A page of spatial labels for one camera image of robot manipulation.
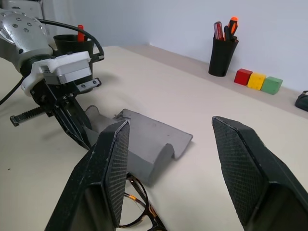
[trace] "black pen holder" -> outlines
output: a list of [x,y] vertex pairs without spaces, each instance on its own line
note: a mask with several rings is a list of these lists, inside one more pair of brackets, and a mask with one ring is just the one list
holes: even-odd
[[[86,40],[84,42],[78,42],[77,35],[56,35],[53,37],[56,43],[58,54],[65,55],[69,52],[77,53],[87,51],[90,57],[93,56],[94,42],[92,40]],[[93,73],[93,63],[89,62],[91,72]],[[93,75],[78,79],[75,81],[76,85],[93,80]]]
[[208,72],[213,76],[226,76],[233,53],[237,44],[236,41],[223,41],[213,38],[213,50]]

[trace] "green block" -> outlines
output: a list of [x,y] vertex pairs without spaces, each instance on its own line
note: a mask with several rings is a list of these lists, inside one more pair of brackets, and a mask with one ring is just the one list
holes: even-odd
[[279,91],[282,81],[282,79],[269,76],[264,80],[261,91],[274,95]]

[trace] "red block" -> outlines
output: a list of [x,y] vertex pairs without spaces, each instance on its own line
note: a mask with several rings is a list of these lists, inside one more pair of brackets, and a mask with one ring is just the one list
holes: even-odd
[[246,86],[248,84],[251,74],[252,74],[252,71],[240,69],[236,72],[234,82]]

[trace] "gray foam piece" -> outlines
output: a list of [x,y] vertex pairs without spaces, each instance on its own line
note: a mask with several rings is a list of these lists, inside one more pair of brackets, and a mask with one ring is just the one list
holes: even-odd
[[86,114],[92,124],[92,130],[85,128],[91,144],[110,124],[130,121],[128,171],[147,185],[158,179],[173,158],[183,155],[193,138],[191,134],[128,109],[113,119],[101,115],[95,106],[89,107]]

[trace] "table surface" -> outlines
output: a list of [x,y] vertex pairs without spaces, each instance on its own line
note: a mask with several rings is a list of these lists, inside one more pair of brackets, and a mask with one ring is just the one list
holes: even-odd
[[[149,46],[108,47],[105,57],[93,67],[102,86],[77,97],[84,109],[93,104],[113,117],[127,108],[194,135],[184,156],[148,188],[169,230],[243,230],[221,173],[212,116],[255,129],[308,189],[308,113],[293,106],[298,92],[282,89],[272,96],[248,89],[232,83],[232,72],[213,77],[206,64]],[[2,98],[20,75],[5,60],[0,69]],[[0,230],[44,230],[71,171],[86,153],[53,117],[43,115],[17,128],[10,123],[9,116],[35,107],[21,89],[0,107]],[[148,227],[145,220],[129,230]]]

